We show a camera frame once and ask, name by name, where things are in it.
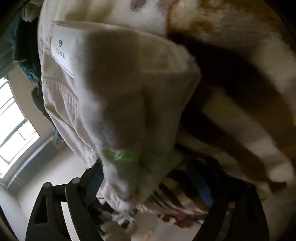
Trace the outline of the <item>dark teal blanket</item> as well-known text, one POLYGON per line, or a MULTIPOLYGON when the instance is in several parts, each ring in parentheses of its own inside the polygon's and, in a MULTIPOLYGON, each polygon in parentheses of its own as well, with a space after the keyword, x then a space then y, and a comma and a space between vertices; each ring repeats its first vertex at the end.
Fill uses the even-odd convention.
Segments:
POLYGON ((26 22, 21 16, 16 16, 9 24, 1 39, 12 48, 12 53, 9 56, 18 64, 24 76, 35 85, 35 88, 31 92, 31 100, 37 110, 51 123, 53 138, 55 142, 59 142, 63 138, 45 109, 41 81, 41 64, 37 46, 37 27, 37 18, 32 22, 26 22))

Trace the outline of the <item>window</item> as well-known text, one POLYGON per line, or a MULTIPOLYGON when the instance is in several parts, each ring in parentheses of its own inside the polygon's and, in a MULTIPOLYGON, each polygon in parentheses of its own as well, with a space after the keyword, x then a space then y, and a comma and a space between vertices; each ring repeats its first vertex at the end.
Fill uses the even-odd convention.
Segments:
POLYGON ((0 102, 1 178, 38 139, 39 134, 23 114, 13 94, 10 82, 1 78, 0 102))

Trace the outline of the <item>floral bed blanket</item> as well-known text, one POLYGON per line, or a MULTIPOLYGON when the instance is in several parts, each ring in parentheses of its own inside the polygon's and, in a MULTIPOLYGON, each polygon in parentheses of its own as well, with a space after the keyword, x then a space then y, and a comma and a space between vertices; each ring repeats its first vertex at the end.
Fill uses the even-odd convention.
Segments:
POLYGON ((276 148, 295 162, 295 112, 272 84, 295 80, 295 1, 157 1, 170 40, 181 44, 201 68, 201 81, 182 113, 182 132, 233 157, 248 182, 227 176, 216 159, 177 144, 185 155, 165 182, 143 203, 143 212, 173 217, 179 226, 193 222, 183 201, 208 211, 195 240, 217 240, 234 204, 226 240, 268 240, 267 221, 255 182, 272 192, 266 165, 243 146, 259 135, 245 124, 230 125, 219 104, 246 114, 272 137, 276 148))

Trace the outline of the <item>white pants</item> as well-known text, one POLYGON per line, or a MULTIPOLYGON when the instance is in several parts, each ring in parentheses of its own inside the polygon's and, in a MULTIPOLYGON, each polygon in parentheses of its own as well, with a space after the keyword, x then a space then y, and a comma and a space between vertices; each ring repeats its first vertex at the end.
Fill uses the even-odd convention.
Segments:
POLYGON ((44 1, 38 49, 45 109, 88 167, 102 161, 102 194, 125 213, 181 161, 173 147, 200 78, 168 40, 173 1, 44 1))

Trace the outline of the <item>grey knitted cloth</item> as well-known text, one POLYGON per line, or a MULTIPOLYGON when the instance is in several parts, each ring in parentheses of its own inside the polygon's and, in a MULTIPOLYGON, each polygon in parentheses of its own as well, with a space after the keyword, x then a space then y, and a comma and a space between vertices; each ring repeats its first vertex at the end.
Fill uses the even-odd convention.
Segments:
POLYGON ((26 22, 32 22, 39 17, 44 0, 31 0, 22 9, 22 19, 26 22))

